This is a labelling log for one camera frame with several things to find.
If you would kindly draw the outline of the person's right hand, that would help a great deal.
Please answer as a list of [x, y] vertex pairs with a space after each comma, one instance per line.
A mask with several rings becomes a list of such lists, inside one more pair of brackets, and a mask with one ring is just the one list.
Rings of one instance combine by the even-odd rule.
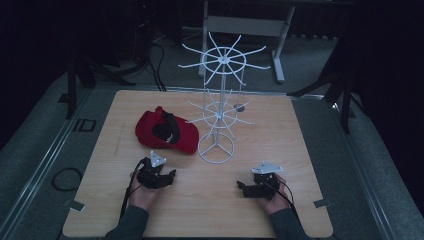
[[263, 208], [266, 214], [271, 215], [280, 210], [290, 207], [287, 194], [285, 193], [286, 180], [280, 175], [275, 174], [275, 178], [280, 182], [278, 192], [271, 200], [258, 198], [256, 202]]

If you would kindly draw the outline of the metal floor rail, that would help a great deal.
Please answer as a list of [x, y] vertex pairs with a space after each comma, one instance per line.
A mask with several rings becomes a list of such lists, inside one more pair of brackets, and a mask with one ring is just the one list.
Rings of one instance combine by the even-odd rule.
[[371, 183], [370, 178], [366, 174], [366, 170], [360, 158], [359, 151], [350, 133], [345, 131], [345, 128], [340, 123], [342, 116], [342, 108], [337, 103], [329, 103], [330, 112], [333, 120], [336, 122], [338, 129], [342, 133], [343, 144], [347, 151], [347, 155], [351, 159], [353, 170], [361, 186], [363, 195], [366, 199], [368, 207], [371, 211], [376, 226], [380, 232], [382, 240], [395, 240], [394, 231], [388, 221], [387, 215], [383, 210], [377, 193]]
[[17, 227], [21, 223], [44, 179], [56, 161], [56, 158], [65, 144], [69, 134], [71, 133], [71, 130], [77, 121], [77, 115], [91, 93], [91, 90], [82, 91], [80, 98], [77, 100], [77, 107], [74, 110], [74, 113], [68, 119], [64, 120], [41, 162], [23, 186], [4, 222], [0, 225], [0, 240], [11, 240], [13, 238]]

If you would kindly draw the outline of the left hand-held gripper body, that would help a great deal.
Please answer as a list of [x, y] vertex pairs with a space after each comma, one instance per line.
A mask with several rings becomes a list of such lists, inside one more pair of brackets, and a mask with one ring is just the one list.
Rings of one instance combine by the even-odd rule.
[[157, 184], [162, 179], [166, 179], [161, 177], [161, 171], [165, 162], [165, 158], [151, 151], [149, 157], [145, 157], [140, 161], [142, 167], [137, 173], [137, 181], [146, 188], [158, 189]]

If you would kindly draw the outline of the black tripod stand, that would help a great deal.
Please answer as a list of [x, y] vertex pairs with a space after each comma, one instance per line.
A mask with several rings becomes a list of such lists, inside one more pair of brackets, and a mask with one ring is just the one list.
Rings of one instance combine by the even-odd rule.
[[80, 80], [84, 87], [93, 88], [96, 85], [94, 72], [99, 72], [101, 75], [120, 85], [134, 86], [134, 83], [122, 79], [111, 70], [96, 63], [87, 55], [70, 51], [67, 55], [67, 93], [63, 96], [63, 100], [68, 107], [67, 119], [72, 117], [77, 108], [77, 80]]
[[356, 71], [348, 67], [342, 71], [322, 71], [318, 80], [298, 91], [288, 93], [291, 97], [302, 97], [314, 89], [323, 85], [329, 84], [330, 87], [324, 94], [324, 101], [328, 104], [334, 105], [339, 98], [342, 98], [340, 124], [346, 134], [350, 133], [349, 130], [349, 116], [351, 111], [351, 102], [358, 105], [361, 110], [363, 106], [359, 103], [358, 99], [353, 96], [354, 75]]

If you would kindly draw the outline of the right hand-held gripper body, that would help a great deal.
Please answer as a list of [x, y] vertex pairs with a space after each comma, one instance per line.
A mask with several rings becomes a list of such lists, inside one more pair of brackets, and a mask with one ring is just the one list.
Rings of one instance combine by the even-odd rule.
[[275, 174], [281, 173], [283, 170], [282, 166], [267, 161], [262, 161], [258, 166], [251, 169], [253, 180], [259, 191], [256, 198], [271, 200], [274, 197], [280, 185]]

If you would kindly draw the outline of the white metal table stand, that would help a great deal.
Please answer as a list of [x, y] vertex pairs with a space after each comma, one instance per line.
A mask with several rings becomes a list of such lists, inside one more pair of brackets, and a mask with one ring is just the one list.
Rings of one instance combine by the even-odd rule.
[[283, 83], [285, 81], [285, 76], [280, 56], [294, 12], [295, 7], [290, 6], [284, 20], [215, 16], [209, 14], [209, 0], [204, 0], [202, 51], [206, 52], [208, 50], [208, 35], [210, 32], [277, 37], [279, 39], [279, 44], [277, 48], [272, 51], [273, 69], [276, 81]]

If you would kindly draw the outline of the person's left hand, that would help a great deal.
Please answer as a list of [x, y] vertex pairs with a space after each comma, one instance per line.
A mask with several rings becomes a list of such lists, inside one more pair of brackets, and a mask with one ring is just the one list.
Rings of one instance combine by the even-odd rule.
[[130, 187], [128, 204], [149, 211], [161, 194], [161, 189], [149, 189], [135, 180]]

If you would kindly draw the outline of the red baseball cap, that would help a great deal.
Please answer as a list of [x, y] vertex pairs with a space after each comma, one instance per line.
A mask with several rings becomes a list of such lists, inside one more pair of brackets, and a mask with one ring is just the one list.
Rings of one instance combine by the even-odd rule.
[[199, 131], [193, 123], [166, 112], [158, 106], [146, 111], [135, 127], [138, 141], [153, 149], [175, 149], [194, 154], [199, 143]]

